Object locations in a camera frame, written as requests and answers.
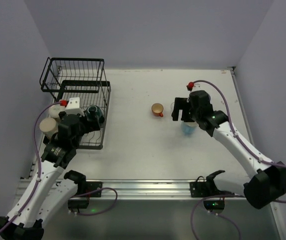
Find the dark teal ceramic mug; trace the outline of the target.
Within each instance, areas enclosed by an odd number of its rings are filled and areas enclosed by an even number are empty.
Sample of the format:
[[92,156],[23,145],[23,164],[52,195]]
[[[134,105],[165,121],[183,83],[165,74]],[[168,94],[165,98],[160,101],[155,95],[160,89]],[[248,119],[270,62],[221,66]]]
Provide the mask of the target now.
[[89,122],[96,121],[100,125],[103,125],[105,122],[105,117],[101,108],[96,105],[90,105],[85,111],[85,116]]

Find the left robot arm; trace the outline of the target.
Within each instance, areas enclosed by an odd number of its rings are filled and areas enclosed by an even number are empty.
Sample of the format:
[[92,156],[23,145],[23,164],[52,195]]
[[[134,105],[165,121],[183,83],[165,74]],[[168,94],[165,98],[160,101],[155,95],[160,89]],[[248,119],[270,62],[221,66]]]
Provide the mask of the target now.
[[99,131],[94,115],[60,113],[60,122],[42,129],[45,149],[37,157],[37,171],[19,201],[6,216],[0,216],[0,236],[4,240],[40,240],[45,223],[74,195],[85,193],[86,176],[67,166],[76,156],[84,135]]

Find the clear glass cup rack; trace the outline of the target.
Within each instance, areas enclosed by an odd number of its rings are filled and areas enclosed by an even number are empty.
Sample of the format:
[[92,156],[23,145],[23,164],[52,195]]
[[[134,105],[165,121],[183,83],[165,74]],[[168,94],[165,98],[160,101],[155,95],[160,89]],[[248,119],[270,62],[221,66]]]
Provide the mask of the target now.
[[171,113],[172,113],[172,112],[173,112],[173,110],[174,110],[174,105],[175,105],[175,103],[174,103],[174,102],[172,102],[172,103],[171,103],[171,105],[170,105]]

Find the orange ceramic mug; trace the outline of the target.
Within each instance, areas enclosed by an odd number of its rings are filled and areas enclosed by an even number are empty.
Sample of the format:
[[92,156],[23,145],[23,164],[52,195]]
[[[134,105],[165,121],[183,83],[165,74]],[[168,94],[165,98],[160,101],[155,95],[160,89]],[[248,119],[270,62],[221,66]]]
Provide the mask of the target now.
[[163,111],[164,111],[164,107],[162,104],[160,103],[154,103],[152,106],[151,106],[151,111],[152,111],[152,114],[156,117],[163,117]]

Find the light blue plastic mug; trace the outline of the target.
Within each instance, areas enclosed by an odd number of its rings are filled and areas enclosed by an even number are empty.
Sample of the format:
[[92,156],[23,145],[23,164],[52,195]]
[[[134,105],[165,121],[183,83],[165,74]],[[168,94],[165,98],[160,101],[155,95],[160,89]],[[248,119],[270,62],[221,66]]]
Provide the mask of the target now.
[[196,122],[181,122],[181,130],[184,135],[189,136],[191,135],[196,128],[198,127],[198,124]]

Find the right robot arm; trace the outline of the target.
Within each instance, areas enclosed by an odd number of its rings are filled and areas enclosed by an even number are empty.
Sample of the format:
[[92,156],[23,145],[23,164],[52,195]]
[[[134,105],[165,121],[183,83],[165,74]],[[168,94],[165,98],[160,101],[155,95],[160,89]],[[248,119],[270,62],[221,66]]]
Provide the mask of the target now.
[[193,91],[188,97],[177,97],[172,111],[174,121],[197,123],[199,128],[220,142],[240,163],[245,177],[224,178],[223,170],[206,176],[192,187],[206,191],[206,196],[235,194],[244,196],[251,206],[261,209],[286,193],[286,168],[261,154],[234,127],[221,110],[214,110],[204,90]]

